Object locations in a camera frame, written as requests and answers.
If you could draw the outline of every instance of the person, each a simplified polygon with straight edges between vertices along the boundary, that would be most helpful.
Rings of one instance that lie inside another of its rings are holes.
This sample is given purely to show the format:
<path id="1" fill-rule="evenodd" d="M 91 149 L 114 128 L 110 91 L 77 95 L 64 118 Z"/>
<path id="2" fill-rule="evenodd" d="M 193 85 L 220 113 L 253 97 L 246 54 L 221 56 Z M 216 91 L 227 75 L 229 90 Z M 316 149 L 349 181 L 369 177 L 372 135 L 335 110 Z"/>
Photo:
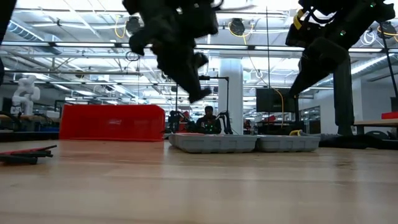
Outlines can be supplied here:
<path id="1" fill-rule="evenodd" d="M 221 133 L 221 122 L 219 119 L 216 120 L 217 117 L 213 115 L 213 111 L 212 106 L 207 106 L 205 108 L 206 115 L 198 119 L 197 126 L 210 130 L 214 134 L 219 134 Z"/>

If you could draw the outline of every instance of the monitor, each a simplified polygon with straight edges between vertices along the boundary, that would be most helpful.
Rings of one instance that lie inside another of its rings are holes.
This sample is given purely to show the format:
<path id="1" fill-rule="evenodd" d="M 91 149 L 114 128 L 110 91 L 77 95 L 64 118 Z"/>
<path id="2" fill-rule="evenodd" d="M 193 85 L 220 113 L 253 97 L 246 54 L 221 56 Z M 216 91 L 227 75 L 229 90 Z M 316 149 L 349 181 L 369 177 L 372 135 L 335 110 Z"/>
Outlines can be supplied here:
<path id="1" fill-rule="evenodd" d="M 295 98 L 289 96 L 289 89 L 277 89 L 284 97 L 284 112 L 295 112 Z M 282 112 L 282 99 L 280 95 L 271 88 L 256 89 L 257 112 Z"/>

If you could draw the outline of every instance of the white pillar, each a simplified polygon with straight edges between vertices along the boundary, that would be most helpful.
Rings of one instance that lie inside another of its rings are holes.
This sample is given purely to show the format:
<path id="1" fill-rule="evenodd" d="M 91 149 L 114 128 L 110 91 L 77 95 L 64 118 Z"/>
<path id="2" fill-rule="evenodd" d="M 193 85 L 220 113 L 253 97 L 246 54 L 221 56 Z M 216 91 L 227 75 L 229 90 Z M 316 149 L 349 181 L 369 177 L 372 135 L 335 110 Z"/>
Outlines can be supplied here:
<path id="1" fill-rule="evenodd" d="M 240 58 L 222 58 L 220 77 L 229 77 L 229 113 L 234 134 L 243 134 L 243 68 Z M 226 111 L 227 82 L 218 80 L 218 112 Z"/>

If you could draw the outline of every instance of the gray tray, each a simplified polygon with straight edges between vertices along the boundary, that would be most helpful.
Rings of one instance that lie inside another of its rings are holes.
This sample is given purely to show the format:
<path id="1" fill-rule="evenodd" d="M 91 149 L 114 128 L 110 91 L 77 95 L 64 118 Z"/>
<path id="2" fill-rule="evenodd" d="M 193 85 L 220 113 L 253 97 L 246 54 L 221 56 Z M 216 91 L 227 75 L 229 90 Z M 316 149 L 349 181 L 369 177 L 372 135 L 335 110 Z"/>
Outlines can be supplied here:
<path id="1" fill-rule="evenodd" d="M 256 150 L 261 152 L 312 152 L 320 138 L 312 136 L 258 136 Z"/>
<path id="2" fill-rule="evenodd" d="M 257 136 L 174 134 L 169 141 L 189 153 L 243 153 L 254 150 Z"/>

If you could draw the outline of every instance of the wooden tabletop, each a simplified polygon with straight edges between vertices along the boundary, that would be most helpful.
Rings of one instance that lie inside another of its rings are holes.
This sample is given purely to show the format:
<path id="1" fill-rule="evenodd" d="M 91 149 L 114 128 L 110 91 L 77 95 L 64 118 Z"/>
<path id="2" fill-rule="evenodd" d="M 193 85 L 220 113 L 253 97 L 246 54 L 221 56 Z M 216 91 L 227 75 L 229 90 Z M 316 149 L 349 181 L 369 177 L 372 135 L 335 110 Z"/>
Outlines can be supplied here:
<path id="1" fill-rule="evenodd" d="M 186 154 L 169 144 L 58 144 L 36 166 L 0 166 L 0 223 L 396 223 L 398 151 Z"/>
<path id="2" fill-rule="evenodd" d="M 381 119 L 378 121 L 355 121 L 354 125 L 398 126 L 398 119 Z"/>

